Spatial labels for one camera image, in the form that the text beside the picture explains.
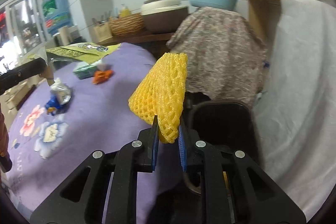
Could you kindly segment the person's left forearm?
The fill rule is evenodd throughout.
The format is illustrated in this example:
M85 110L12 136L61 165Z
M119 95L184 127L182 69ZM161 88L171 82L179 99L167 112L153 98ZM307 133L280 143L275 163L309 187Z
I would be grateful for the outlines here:
M5 117L0 112L0 152L1 152L1 170L6 173L11 170L13 163L8 154L9 134L5 125Z

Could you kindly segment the person's left hand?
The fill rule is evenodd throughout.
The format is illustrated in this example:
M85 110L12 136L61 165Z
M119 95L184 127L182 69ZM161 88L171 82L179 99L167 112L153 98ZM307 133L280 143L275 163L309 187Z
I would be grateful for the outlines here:
M54 72L52 68L47 65L45 69L42 71L42 73L39 74L41 78L44 78L47 80L47 83L49 86L53 85L55 83L54 81Z

